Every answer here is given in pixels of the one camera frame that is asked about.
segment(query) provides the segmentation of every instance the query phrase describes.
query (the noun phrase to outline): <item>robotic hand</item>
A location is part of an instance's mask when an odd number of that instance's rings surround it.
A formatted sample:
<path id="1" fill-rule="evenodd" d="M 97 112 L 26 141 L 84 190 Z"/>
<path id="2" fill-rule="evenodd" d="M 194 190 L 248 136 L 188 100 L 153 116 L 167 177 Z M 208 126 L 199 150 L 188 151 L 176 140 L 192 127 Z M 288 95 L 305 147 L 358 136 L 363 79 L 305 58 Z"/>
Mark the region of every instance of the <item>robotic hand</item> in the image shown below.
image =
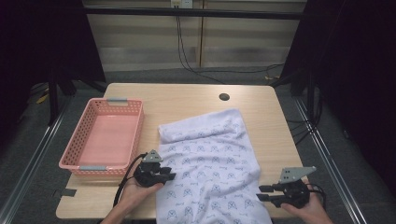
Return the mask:
<path id="1" fill-rule="evenodd" d="M 320 193 L 325 203 L 325 194 L 323 190 L 310 190 L 308 186 L 301 180 L 303 176 L 309 175 L 316 171 L 313 167 L 296 167 L 284 168 L 277 184 L 259 186 L 261 192 L 283 191 L 284 195 L 257 194 L 262 202 L 271 202 L 276 207 L 280 207 L 282 203 L 289 203 L 296 208 L 302 208 L 309 203 L 310 192 Z"/>
<path id="2" fill-rule="evenodd" d="M 128 177 L 132 167 L 134 167 L 134 164 L 140 158 L 142 158 L 142 161 L 134 170 L 134 175 L 132 177 Z M 113 207 L 119 202 L 122 190 L 130 178 L 134 177 L 137 183 L 145 188 L 151 187 L 156 183 L 165 184 L 166 181 L 175 179 L 176 174 L 171 174 L 172 168 L 161 167 L 161 161 L 163 161 L 163 159 L 154 149 L 152 149 L 150 153 L 137 156 L 129 166 L 128 171 L 120 182 L 119 189 L 117 190 L 116 196 L 114 198 Z"/>
<path id="3" fill-rule="evenodd" d="M 171 174 L 172 168 L 161 167 L 163 159 L 153 149 L 134 170 L 134 178 L 142 187 L 151 187 L 156 183 L 165 184 L 168 180 L 175 179 L 176 174 Z"/>

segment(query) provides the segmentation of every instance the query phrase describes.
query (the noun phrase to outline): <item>human arm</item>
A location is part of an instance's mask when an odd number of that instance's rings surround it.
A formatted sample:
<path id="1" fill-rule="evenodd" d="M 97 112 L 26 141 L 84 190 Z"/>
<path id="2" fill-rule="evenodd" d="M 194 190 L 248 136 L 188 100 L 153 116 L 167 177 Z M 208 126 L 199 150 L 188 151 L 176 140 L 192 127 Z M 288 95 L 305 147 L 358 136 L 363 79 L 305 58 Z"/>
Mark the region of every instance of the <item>human arm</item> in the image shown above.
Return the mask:
<path id="1" fill-rule="evenodd" d="M 307 181 L 305 181 L 305 184 L 308 184 L 308 188 L 312 189 Z M 310 193 L 309 203 L 303 208 L 298 209 L 289 203 L 282 203 L 280 206 L 307 224 L 332 224 L 332 220 L 323 209 L 317 194 L 314 192 Z"/>
<path id="2" fill-rule="evenodd" d="M 134 178 L 129 179 L 124 186 L 119 202 L 111 209 L 102 224 L 121 223 L 147 196 L 162 187 L 163 184 L 158 183 L 149 188 L 143 188 L 139 186 Z"/>

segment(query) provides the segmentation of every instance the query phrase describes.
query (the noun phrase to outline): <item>white towel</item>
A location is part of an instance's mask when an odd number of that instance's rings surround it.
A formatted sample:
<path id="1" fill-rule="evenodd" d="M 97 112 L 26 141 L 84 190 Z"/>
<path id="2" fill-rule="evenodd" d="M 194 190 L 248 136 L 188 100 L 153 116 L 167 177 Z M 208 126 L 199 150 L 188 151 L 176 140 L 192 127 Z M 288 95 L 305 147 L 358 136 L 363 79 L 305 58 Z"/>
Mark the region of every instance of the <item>white towel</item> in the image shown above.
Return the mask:
<path id="1" fill-rule="evenodd" d="M 260 166 L 239 110 L 160 125 L 159 132 L 162 166 L 177 175 L 157 192 L 157 223 L 272 223 L 256 196 Z"/>

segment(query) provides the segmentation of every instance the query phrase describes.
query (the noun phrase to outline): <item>gray carpet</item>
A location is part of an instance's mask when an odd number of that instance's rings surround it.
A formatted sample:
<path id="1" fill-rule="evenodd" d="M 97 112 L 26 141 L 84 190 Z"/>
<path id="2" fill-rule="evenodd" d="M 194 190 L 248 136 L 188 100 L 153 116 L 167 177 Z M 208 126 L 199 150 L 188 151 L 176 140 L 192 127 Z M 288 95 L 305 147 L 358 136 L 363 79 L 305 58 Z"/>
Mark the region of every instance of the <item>gray carpet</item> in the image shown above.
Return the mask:
<path id="1" fill-rule="evenodd" d="M 249 68 L 249 71 L 262 70 L 263 68 Z M 246 68 L 227 68 L 233 71 L 247 71 Z M 215 79 L 198 76 L 184 69 L 152 70 L 136 72 L 118 72 L 106 74 L 107 82 L 158 82 L 158 83 L 205 83 L 205 84 L 243 84 L 243 85 L 267 85 L 273 80 L 265 79 L 265 76 L 274 77 L 279 75 L 280 68 L 260 73 L 230 73 L 213 72 L 204 73 Z M 88 86 L 77 82 L 77 94 L 71 99 L 71 104 L 64 114 L 64 120 L 54 139 L 49 145 L 43 162 L 40 164 L 35 177 L 28 189 L 12 223 L 96 223 L 97 220 L 60 220 L 55 216 L 59 198 L 52 194 L 56 189 L 63 189 L 70 176 L 68 171 L 59 169 L 58 162 L 62 157 L 78 119 L 92 97 L 101 97 L 102 93 L 90 89 Z M 289 86 L 276 88 L 276 94 L 282 106 L 287 120 L 302 120 L 296 104 L 290 96 Z M 15 187 L 18 177 L 24 170 L 27 162 L 35 151 L 41 136 L 47 129 L 49 117 L 48 101 L 42 105 L 35 104 L 33 95 L 31 103 L 25 113 L 25 118 L 9 139 L 7 154 L 1 158 L 0 166 L 0 199 L 1 205 Z M 298 141 L 306 128 L 296 122 L 289 123 L 291 133 L 297 134 L 294 139 Z M 389 194 L 381 179 L 365 162 L 359 148 L 343 135 L 342 125 L 334 117 L 326 104 L 320 119 L 318 130 L 345 181 L 350 187 L 352 194 L 359 203 L 368 223 L 392 223 L 396 220 L 396 202 Z M 298 146 L 298 152 L 303 165 L 318 167 L 318 170 L 310 175 L 310 181 L 324 188 L 328 195 L 327 207 L 329 216 L 334 223 L 353 223 L 339 193 L 332 182 L 329 173 L 319 156 L 316 147 L 308 135 Z M 303 223 L 298 218 L 276 219 L 274 223 Z"/>

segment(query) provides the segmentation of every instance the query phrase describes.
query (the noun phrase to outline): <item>metal bracket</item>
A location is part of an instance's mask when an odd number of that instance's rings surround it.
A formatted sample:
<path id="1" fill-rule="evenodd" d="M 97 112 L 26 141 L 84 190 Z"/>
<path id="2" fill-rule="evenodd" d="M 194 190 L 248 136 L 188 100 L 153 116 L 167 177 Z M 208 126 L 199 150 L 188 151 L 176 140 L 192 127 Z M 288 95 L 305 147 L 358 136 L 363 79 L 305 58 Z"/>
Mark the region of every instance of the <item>metal bracket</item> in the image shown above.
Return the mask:
<path id="1" fill-rule="evenodd" d="M 158 154 L 158 152 L 152 149 L 145 158 L 143 158 L 142 162 L 162 162 L 163 158 Z"/>
<path id="2" fill-rule="evenodd" d="M 279 184 L 295 182 L 302 177 L 309 175 L 317 170 L 317 167 L 286 167 L 282 169 Z"/>

